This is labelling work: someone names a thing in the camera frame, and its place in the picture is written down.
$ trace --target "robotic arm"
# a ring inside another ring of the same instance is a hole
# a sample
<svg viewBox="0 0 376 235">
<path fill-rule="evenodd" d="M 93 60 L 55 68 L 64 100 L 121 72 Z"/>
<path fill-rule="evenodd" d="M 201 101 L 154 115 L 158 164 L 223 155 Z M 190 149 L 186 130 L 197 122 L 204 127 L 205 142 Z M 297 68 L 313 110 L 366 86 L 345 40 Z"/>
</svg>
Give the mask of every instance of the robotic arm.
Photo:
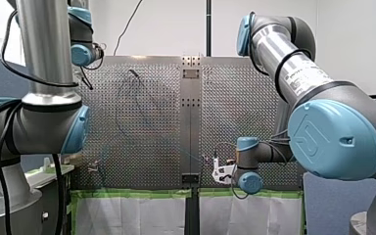
<svg viewBox="0 0 376 235">
<path fill-rule="evenodd" d="M 87 10 L 68 8 L 66 1 L 17 0 L 12 6 L 18 7 L 26 67 L 40 82 L 31 82 L 21 100 L 0 99 L 0 234 L 40 234 L 41 193 L 29 189 L 20 155 L 81 150 L 89 109 L 73 87 L 71 62 L 87 67 L 104 55 L 93 43 Z M 63 217 L 58 220 L 62 225 Z"/>
<path fill-rule="evenodd" d="M 290 138 L 290 148 L 274 154 L 258 138 L 239 138 L 239 170 L 232 176 L 241 189 L 258 192 L 258 163 L 283 162 L 281 153 L 324 178 L 376 178 L 376 96 L 350 82 L 334 81 L 313 62 L 314 37 L 306 23 L 251 13 L 241 22 L 237 51 L 273 79 L 281 98 L 277 126 L 287 123 Z M 214 175 L 222 171 L 219 167 L 231 166 L 215 167 Z"/>
</svg>

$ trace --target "metal plate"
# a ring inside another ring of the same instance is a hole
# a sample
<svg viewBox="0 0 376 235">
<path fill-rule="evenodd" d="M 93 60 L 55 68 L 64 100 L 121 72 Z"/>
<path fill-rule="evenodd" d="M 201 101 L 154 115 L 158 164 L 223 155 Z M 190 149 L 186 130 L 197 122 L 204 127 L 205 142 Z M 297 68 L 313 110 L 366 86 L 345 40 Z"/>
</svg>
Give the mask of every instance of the metal plate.
<svg viewBox="0 0 376 235">
<path fill-rule="evenodd" d="M 258 73 L 243 58 L 203 58 L 201 187 L 221 187 L 212 180 L 214 146 L 219 142 L 236 143 L 240 136 L 268 139 L 274 128 L 277 93 L 273 81 Z M 223 145 L 217 149 L 220 163 L 235 159 L 235 147 Z M 301 186 L 302 176 L 295 163 L 281 166 L 260 164 L 264 188 L 293 190 Z"/>
<path fill-rule="evenodd" d="M 107 57 L 85 71 L 94 90 L 80 88 L 91 120 L 74 188 L 181 187 L 180 65 L 177 57 Z"/>
<path fill-rule="evenodd" d="M 182 173 L 198 171 L 201 187 L 221 187 L 211 177 L 215 144 L 235 143 L 240 136 L 269 138 L 277 105 L 270 78 L 248 59 L 201 58 L 200 77 L 187 82 L 184 62 L 107 57 L 99 70 L 86 71 L 95 89 L 80 88 L 91 120 L 74 189 L 176 189 Z M 189 112 L 182 107 L 188 98 L 196 103 Z M 235 158 L 233 147 L 217 152 L 222 161 Z M 89 165 L 98 170 L 88 171 Z M 302 183 L 297 164 L 261 164 L 260 174 L 267 189 L 295 190 Z"/>
</svg>

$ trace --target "green tape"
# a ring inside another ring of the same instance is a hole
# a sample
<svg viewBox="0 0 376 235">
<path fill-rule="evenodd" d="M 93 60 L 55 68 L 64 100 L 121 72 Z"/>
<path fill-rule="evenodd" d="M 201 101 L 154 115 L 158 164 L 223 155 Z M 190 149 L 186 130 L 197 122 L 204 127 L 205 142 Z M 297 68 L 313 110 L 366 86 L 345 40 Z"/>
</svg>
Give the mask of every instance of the green tape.
<svg viewBox="0 0 376 235">
<path fill-rule="evenodd" d="M 71 191 L 72 198 L 134 198 L 134 199 L 172 199 L 189 198 L 190 190 L 134 190 L 134 189 L 98 189 Z"/>
<path fill-rule="evenodd" d="M 239 196 L 245 196 L 246 193 L 240 189 L 234 189 Z M 281 198 L 281 199 L 300 199 L 303 196 L 303 191 L 271 191 L 271 190 L 261 190 L 252 197 L 262 197 L 262 198 Z M 201 189 L 200 197 L 232 197 L 233 192 L 230 188 L 219 188 L 219 189 Z"/>
</svg>

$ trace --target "silver arm tube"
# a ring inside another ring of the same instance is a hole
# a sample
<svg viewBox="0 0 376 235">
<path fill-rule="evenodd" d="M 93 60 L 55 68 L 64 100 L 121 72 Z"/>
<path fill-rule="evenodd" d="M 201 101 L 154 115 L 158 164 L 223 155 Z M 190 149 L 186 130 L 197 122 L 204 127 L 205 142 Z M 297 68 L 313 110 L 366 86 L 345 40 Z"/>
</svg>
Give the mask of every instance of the silver arm tube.
<svg viewBox="0 0 376 235">
<path fill-rule="evenodd" d="M 269 73 L 274 78 L 282 60 L 298 49 L 290 39 L 289 30 L 280 24 L 271 24 L 261 29 L 253 38 L 256 54 Z M 307 73 L 307 77 L 298 73 Z M 290 58 L 281 68 L 279 86 L 282 94 L 293 107 L 304 95 L 314 88 L 333 81 L 310 58 L 300 53 Z"/>
<path fill-rule="evenodd" d="M 67 1 L 17 0 L 25 63 L 43 80 L 72 83 L 71 43 Z M 73 88 L 31 82 L 23 102 L 32 106 L 79 103 Z"/>
</svg>

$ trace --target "vertical metal post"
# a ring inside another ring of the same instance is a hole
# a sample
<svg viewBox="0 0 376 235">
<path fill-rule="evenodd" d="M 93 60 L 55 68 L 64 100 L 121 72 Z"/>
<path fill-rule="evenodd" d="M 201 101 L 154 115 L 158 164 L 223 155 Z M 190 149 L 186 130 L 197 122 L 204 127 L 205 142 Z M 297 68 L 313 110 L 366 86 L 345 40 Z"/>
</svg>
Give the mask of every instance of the vertical metal post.
<svg viewBox="0 0 376 235">
<path fill-rule="evenodd" d="M 183 167 L 182 183 L 192 192 L 185 206 L 185 235 L 199 235 L 201 58 L 183 57 L 181 76 L 181 137 L 184 138 L 183 147 L 188 148 L 191 155 L 189 161 L 183 161 L 189 166 Z"/>
<path fill-rule="evenodd" d="M 49 82 L 72 83 L 69 17 L 65 0 L 17 0 L 25 63 L 29 72 Z M 73 88 L 31 82 L 23 101 L 34 106 L 81 101 Z"/>
<path fill-rule="evenodd" d="M 212 0 L 207 0 L 207 57 L 212 55 Z"/>
</svg>

